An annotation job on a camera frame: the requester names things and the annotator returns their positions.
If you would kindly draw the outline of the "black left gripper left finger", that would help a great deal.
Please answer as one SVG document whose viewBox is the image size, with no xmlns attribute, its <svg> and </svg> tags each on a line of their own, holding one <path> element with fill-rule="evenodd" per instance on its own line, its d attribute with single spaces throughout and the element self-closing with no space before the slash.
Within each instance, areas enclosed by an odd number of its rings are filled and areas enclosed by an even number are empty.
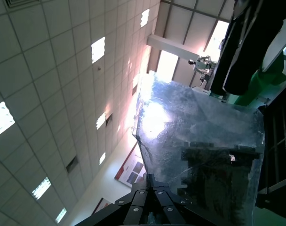
<svg viewBox="0 0 286 226">
<path fill-rule="evenodd" d="M 90 217 L 79 222 L 79 226 L 139 226 L 146 225 L 148 211 L 147 203 L 150 180 L 144 174 L 143 181 L 134 183 L 131 192 L 117 199 Z"/>
</svg>

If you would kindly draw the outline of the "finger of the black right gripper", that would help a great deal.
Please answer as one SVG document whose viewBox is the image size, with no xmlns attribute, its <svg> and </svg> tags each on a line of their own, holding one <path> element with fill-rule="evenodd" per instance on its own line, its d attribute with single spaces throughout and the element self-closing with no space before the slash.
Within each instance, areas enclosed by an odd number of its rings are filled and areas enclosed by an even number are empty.
<svg viewBox="0 0 286 226">
<path fill-rule="evenodd" d="M 230 94 L 245 94 L 286 18 L 286 0 L 260 0 L 224 81 Z"/>
<path fill-rule="evenodd" d="M 236 70 L 236 62 L 239 59 L 246 35 L 246 17 L 240 15 L 232 17 L 224 38 L 219 61 L 214 70 L 214 79 L 211 84 L 211 92 L 215 94 L 244 94 L 246 91 L 242 82 L 240 70 Z"/>
</svg>

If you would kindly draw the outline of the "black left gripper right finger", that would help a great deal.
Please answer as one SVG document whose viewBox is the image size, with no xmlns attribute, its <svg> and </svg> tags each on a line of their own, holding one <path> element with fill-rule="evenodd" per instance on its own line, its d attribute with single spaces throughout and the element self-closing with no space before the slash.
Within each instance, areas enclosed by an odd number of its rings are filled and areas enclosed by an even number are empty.
<svg viewBox="0 0 286 226">
<path fill-rule="evenodd" d="M 149 188 L 154 193 L 155 207 L 163 215 L 164 223 L 174 226 L 214 226 L 215 220 L 193 206 L 192 199 L 173 193 L 167 183 L 149 175 Z"/>
</svg>

